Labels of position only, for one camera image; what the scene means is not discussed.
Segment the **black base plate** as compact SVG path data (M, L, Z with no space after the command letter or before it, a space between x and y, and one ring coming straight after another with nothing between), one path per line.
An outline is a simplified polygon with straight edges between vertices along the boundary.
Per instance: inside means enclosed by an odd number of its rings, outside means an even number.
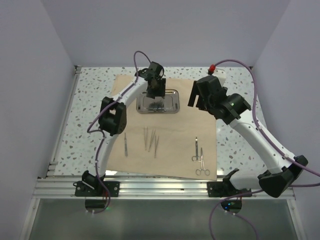
M247 194L249 197L252 196L250 189L236 189L231 183L225 183L223 181L208 181L206 186L207 194L210 198L223 198L239 194Z
M104 181L103 182L106 188L109 190L110 197L118 197L120 191L120 182L119 181ZM96 188L93 188L82 181L74 182L73 186L75 187L74 195L76 197L105 197L106 190L99 183Z

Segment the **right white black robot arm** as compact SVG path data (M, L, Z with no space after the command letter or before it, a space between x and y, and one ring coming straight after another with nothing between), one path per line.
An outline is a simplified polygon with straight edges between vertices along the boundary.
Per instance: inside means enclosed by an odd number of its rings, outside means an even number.
M308 160L303 155L295 156L261 123L255 123L250 104L238 93L227 95L227 90L218 77L203 77L193 82L188 106L208 112L237 131L260 156L267 170L254 176L236 168L221 182L211 182L209 187L215 197L232 197L250 189L261 189L278 198L300 176Z

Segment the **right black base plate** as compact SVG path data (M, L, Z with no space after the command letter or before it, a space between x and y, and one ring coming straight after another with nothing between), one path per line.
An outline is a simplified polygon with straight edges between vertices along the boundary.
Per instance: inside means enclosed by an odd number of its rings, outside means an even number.
M208 181L206 186L207 194L210 198L223 198L239 194L247 194L249 197L252 196L250 189L236 189L231 183L225 183L223 181Z

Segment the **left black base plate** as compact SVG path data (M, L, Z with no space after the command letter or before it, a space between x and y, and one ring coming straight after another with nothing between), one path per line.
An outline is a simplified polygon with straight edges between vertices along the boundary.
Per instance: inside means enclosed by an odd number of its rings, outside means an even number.
M120 191L120 182L119 181L104 181L103 182L106 188L109 190L110 197L118 197ZM93 188L82 181L74 182L73 186L75 187L74 195L76 197L105 197L106 190L99 183L96 188Z

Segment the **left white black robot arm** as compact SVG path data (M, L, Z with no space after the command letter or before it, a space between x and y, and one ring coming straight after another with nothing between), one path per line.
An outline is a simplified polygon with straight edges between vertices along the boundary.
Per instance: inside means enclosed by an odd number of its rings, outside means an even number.
M92 196L110 196L103 177L113 144L126 128L127 108L143 92L148 98L164 98L166 79L163 76L163 66L152 61L149 67L138 70L133 80L118 94L103 98L99 115L87 129L88 133L102 133L94 159L95 175L88 170L82 175L82 182Z

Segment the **steel ring-handled forceps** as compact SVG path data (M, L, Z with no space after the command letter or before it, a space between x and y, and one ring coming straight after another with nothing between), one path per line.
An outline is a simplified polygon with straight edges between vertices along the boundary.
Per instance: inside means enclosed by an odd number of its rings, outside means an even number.
M149 104L148 110L154 113L163 113L166 112L165 102L164 101L153 101Z

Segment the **steel surgical scissors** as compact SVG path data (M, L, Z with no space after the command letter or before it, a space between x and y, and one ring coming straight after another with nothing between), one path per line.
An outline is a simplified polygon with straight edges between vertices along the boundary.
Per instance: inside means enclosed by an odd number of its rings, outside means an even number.
M191 160L193 162L200 162L201 161L201 155L200 155L200 148L199 148L199 141L198 141L198 137L195 137L195 153L194 155L191 157Z

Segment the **steel tweezers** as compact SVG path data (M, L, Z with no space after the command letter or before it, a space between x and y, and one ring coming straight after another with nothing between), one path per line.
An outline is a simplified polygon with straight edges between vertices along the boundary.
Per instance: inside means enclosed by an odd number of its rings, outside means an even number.
M155 130L155 129L153 129L153 130L152 130L152 132L151 132L151 137L150 137L150 142L149 142L148 152L150 152L150 151L151 151L151 148L152 148L152 145L153 145L153 142L154 142L155 136L156 136L156 130Z
M154 137L154 158L157 157L157 150L158 150L158 145L159 145L159 136L155 135Z
M148 129L148 127L144 127L143 128L143 136L144 136L144 149L145 150L147 150L148 135L149 135L149 129Z

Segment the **steel hemostat forceps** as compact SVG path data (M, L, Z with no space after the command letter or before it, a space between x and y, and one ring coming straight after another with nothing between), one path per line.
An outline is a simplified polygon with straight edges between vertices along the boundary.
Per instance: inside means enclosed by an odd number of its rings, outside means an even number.
M210 175L210 171L205 168L203 148L200 149L200 167L195 170L197 176L200 176L202 173L206 176Z

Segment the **beige cloth surgical kit wrap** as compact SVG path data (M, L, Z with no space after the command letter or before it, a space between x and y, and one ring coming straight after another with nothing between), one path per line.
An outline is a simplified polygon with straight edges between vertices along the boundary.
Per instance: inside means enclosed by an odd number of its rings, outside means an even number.
M215 181L217 179L216 119L206 111L189 107L188 101L193 81L169 78L166 88L177 90L179 111L177 113L140 114L136 101L127 108L127 125L113 144L106 169L110 171L148 175L180 177ZM144 127L148 127L147 150L144 143ZM159 136L156 158L155 140L148 152L152 130ZM126 133L128 157L125 156L124 136ZM204 166L210 175L196 175L200 162L193 162L195 137Z

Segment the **steel instrument tray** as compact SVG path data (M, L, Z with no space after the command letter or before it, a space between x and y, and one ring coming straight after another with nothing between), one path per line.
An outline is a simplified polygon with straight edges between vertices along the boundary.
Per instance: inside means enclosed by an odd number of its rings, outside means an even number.
M166 112L151 112L149 104L152 102L163 101ZM175 114L180 110L179 92L175 89L166 89L165 97L148 98L146 92L141 93L136 99L136 111L139 114Z

